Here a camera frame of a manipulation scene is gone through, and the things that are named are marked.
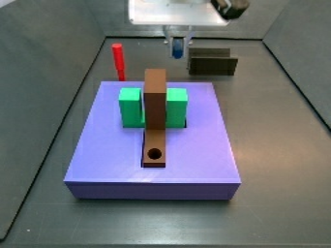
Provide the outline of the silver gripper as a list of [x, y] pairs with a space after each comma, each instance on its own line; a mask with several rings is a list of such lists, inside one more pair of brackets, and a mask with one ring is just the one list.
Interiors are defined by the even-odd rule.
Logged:
[[211, 0], [128, 0], [128, 18], [135, 25], [163, 25], [164, 44], [172, 49], [171, 25], [187, 26], [184, 47], [192, 43], [192, 26], [227, 26]]

